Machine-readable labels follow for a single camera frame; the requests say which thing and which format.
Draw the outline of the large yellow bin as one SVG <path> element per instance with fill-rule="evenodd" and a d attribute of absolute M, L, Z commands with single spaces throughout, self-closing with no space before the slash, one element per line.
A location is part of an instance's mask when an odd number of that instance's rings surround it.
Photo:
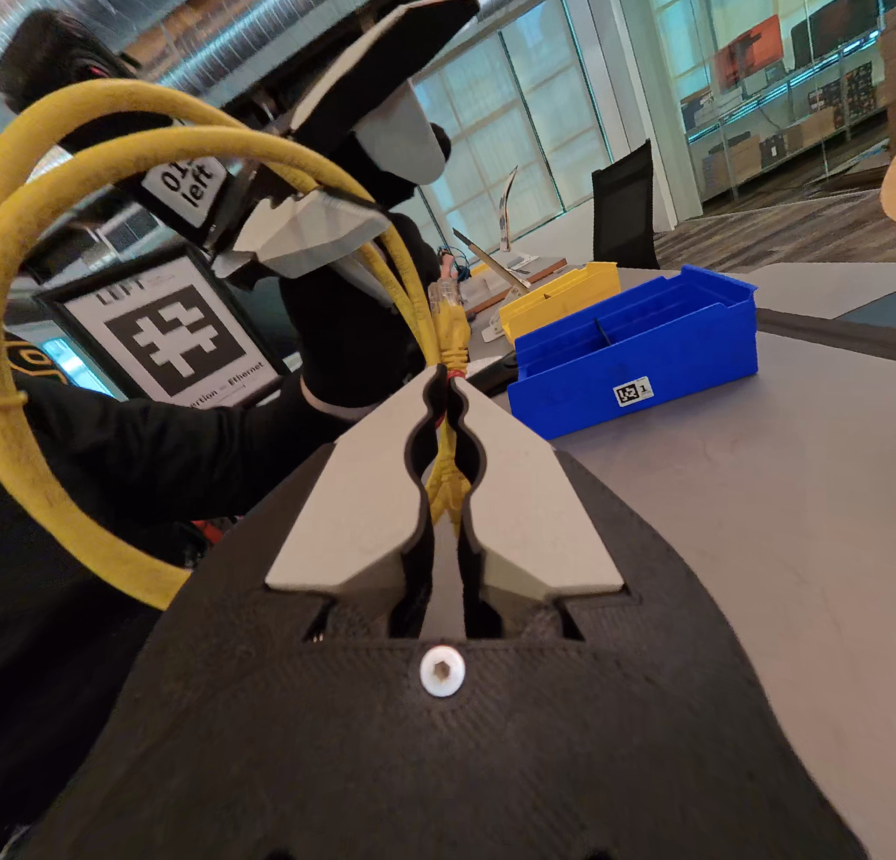
<path fill-rule="evenodd" d="M 616 262 L 588 262 L 503 306 L 499 317 L 504 336 L 514 345 L 519 337 L 611 298 L 620 290 Z"/>

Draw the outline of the silver duct with vents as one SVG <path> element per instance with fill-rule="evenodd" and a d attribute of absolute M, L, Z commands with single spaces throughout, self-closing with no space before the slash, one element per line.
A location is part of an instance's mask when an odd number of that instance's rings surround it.
<path fill-rule="evenodd" d="M 297 100 L 311 78 L 398 6 L 418 0 L 187 0 L 122 53 L 137 76 L 228 112 Z M 428 74 L 544 0 L 479 0 Z"/>

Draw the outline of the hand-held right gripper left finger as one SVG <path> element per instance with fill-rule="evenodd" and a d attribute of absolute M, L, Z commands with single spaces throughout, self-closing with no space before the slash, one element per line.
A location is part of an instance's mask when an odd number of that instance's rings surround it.
<path fill-rule="evenodd" d="M 447 370 L 426 368 L 335 441 L 265 584 L 349 604 L 416 638 L 432 595 L 424 473 L 438 453 Z"/>

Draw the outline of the tilted wooden board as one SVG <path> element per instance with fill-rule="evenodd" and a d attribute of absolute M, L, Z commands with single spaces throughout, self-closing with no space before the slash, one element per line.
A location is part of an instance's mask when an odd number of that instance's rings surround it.
<path fill-rule="evenodd" d="M 515 272 L 496 261 L 484 249 L 478 247 L 456 228 L 454 228 L 453 231 L 454 236 L 469 249 L 472 254 L 477 256 L 494 274 L 498 275 L 505 283 L 507 283 L 510 289 L 517 289 L 522 295 L 528 294 L 532 290 L 532 284 L 529 281 L 519 277 Z"/>

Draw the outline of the blue bin with tag sticker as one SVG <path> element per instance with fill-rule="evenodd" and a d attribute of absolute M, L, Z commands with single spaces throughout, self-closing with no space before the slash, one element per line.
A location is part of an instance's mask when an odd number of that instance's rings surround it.
<path fill-rule="evenodd" d="M 756 291 L 686 265 L 519 337 L 512 415 L 553 440 L 755 375 Z"/>

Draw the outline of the orange 3d printer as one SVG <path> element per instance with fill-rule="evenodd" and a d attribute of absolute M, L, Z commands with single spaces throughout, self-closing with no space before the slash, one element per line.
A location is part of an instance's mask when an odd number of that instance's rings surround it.
<path fill-rule="evenodd" d="M 729 91 L 783 59 L 780 21 L 773 14 L 717 50 L 713 71 L 719 89 Z"/>

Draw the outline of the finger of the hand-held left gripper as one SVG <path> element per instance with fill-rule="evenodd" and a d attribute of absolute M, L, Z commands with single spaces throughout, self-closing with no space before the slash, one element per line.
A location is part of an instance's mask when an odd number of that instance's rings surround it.
<path fill-rule="evenodd" d="M 478 11 L 478 0 L 398 6 L 332 62 L 297 104 L 287 137 L 341 140 L 424 69 Z"/>
<path fill-rule="evenodd" d="M 358 250 L 391 225 L 369 201 L 336 190 L 312 190 L 279 204 L 263 199 L 211 271 L 237 281 L 275 275 L 297 279 Z"/>

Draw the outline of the storage shelves behind glass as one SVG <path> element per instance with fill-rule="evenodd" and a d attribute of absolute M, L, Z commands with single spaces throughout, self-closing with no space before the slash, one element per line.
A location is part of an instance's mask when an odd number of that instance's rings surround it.
<path fill-rule="evenodd" d="M 680 97 L 700 201 L 730 193 L 805 151 L 852 137 L 885 101 L 881 44 L 894 0 L 684 0 L 695 60 Z M 729 91 L 717 50 L 777 14 L 784 59 Z"/>

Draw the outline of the curved paper sign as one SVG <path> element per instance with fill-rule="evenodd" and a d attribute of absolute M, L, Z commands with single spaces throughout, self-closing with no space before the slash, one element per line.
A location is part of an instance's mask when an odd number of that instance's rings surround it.
<path fill-rule="evenodd" d="M 498 204 L 498 227 L 500 233 L 500 246 L 502 252 L 511 250 L 511 226 L 509 216 L 509 196 L 512 186 L 519 172 L 519 165 L 514 166 L 509 172 L 504 183 L 502 194 Z"/>

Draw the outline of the wooden side table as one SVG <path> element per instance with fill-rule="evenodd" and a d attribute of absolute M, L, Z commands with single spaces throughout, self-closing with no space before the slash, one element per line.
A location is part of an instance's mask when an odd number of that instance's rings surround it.
<path fill-rule="evenodd" d="M 534 287 L 566 268 L 565 258 L 537 257 L 531 260 L 528 273 L 518 277 Z M 474 314 L 503 302 L 512 289 L 506 279 L 484 264 L 476 267 L 471 277 L 459 286 L 465 311 Z"/>

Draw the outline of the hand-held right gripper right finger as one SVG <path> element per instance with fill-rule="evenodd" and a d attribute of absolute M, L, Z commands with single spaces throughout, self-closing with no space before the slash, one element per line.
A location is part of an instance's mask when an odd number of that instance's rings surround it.
<path fill-rule="evenodd" d="M 553 447 L 467 381 L 446 422 L 469 483 L 458 564 L 467 626 L 523 626 L 539 606 L 613 596 L 624 580 Z"/>

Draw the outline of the person's left forearm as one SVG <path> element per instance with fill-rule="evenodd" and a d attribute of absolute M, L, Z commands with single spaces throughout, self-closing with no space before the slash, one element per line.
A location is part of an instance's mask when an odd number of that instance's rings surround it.
<path fill-rule="evenodd" d="M 248 409 L 120 402 L 23 373 L 14 382 L 51 472 L 109 529 L 245 515 L 351 427 L 308 403 L 298 373 Z"/>

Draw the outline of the person's left hand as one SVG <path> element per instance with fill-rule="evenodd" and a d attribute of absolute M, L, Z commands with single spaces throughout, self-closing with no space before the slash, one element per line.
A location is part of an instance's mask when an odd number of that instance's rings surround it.
<path fill-rule="evenodd" d="M 350 133 L 330 159 L 369 191 L 388 213 L 409 250 L 423 287 L 440 276 L 440 262 L 419 227 L 396 208 L 418 184 L 380 169 Z M 280 278 L 280 296 L 297 331 L 302 394 L 310 406 L 355 423 L 425 368 L 416 339 L 392 303 L 359 287 L 363 266 L 347 280 L 335 264 L 299 277 Z"/>

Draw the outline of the framed marker sign on easel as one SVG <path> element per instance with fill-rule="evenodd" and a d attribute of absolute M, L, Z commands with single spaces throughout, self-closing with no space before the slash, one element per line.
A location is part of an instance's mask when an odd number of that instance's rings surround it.
<path fill-rule="evenodd" d="M 45 286 L 37 301 L 129 398 L 245 408 L 288 374 L 203 254 L 186 246 Z"/>

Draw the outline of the black mesh chair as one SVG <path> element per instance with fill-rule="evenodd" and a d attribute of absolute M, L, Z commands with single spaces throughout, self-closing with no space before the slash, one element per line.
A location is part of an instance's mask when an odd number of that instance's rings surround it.
<path fill-rule="evenodd" d="M 593 260 L 618 268 L 659 270 L 653 228 L 651 141 L 591 174 Z"/>

